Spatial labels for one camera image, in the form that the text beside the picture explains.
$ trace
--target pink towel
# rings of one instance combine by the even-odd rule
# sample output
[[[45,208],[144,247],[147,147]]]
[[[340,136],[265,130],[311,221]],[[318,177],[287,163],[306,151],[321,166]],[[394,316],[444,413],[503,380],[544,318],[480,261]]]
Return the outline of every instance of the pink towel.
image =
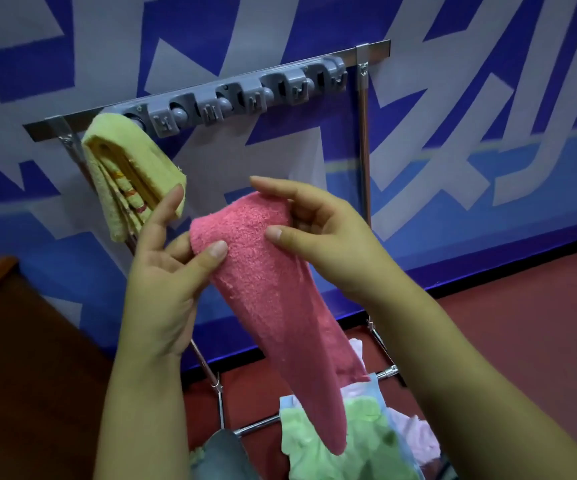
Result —
[[[228,243],[213,284],[288,382],[326,448],[339,455],[346,448],[340,387],[368,379],[307,263],[264,237],[268,225],[289,222],[287,201],[253,193],[193,220],[190,243],[195,253]]]

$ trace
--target towel rack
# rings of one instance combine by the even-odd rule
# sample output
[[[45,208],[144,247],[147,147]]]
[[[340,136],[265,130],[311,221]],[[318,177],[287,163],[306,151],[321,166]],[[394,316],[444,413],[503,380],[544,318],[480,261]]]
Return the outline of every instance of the towel rack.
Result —
[[[390,40],[364,43],[338,52],[248,72],[190,88],[99,106],[66,115],[51,116],[44,120],[24,124],[24,129],[33,141],[58,138],[94,190],[78,133],[86,131],[93,118],[101,112],[123,114],[151,137],[168,137],[178,134],[180,130],[185,128],[219,124],[232,116],[261,114],[274,105],[303,104],[313,96],[344,91],[348,80],[346,69],[357,66],[356,89],[359,113],[357,131],[359,134],[361,193],[364,218],[370,226],[368,67],[389,57],[390,53]],[[131,235],[126,241],[127,247],[133,254],[135,254],[136,244],[137,240],[134,235]],[[368,316],[366,325],[392,364],[378,373],[377,378],[385,379],[397,375],[399,369],[388,355],[384,342],[375,329],[370,316]],[[225,428],[224,388],[219,373],[216,374],[212,371],[194,340],[190,341],[190,346],[217,395],[220,427]],[[243,436],[277,421],[279,421],[279,414],[236,429],[235,434]]]

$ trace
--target fingernail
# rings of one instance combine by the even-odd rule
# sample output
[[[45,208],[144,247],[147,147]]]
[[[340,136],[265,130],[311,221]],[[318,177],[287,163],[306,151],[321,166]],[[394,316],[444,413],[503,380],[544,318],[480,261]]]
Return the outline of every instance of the fingernail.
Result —
[[[279,236],[282,234],[282,229],[279,226],[266,227],[266,237],[269,241],[278,242]]]
[[[221,259],[228,252],[228,244],[225,241],[217,241],[208,247],[208,253],[215,259]]]

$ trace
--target wall-mounted rack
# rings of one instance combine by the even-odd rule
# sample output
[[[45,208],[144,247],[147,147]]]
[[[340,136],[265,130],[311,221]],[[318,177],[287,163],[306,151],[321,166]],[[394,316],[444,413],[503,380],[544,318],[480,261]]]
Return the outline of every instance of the wall-mounted rack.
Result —
[[[78,133],[86,131],[93,118],[101,112],[124,114],[153,138],[178,134],[180,130],[197,125],[212,125],[232,116],[261,114],[280,104],[296,105],[310,97],[344,91],[349,67],[357,66],[356,86],[359,112],[359,159],[362,174],[364,218],[370,226],[370,167],[368,144],[368,67],[391,54],[391,41],[382,40],[347,48],[332,54],[311,57],[268,69],[220,79],[190,88],[145,96],[106,106],[99,106],[66,115],[51,116],[28,123],[24,128],[33,141],[59,138],[69,156],[78,165],[92,186]],[[135,238],[126,245],[135,252]],[[369,317],[367,326],[373,338],[390,359],[386,347]],[[224,423],[223,387],[219,375],[213,373],[195,341],[191,340],[197,360],[210,380],[218,398],[221,428]],[[381,371],[378,379],[397,375],[395,364]],[[279,414],[235,430],[243,436],[279,421]]]

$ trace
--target gray cloth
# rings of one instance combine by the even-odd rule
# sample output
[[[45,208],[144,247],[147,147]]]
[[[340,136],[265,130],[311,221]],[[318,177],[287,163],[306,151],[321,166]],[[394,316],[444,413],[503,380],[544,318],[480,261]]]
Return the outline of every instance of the gray cloth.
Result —
[[[212,435],[193,457],[193,480],[261,480],[242,442],[230,429]]]

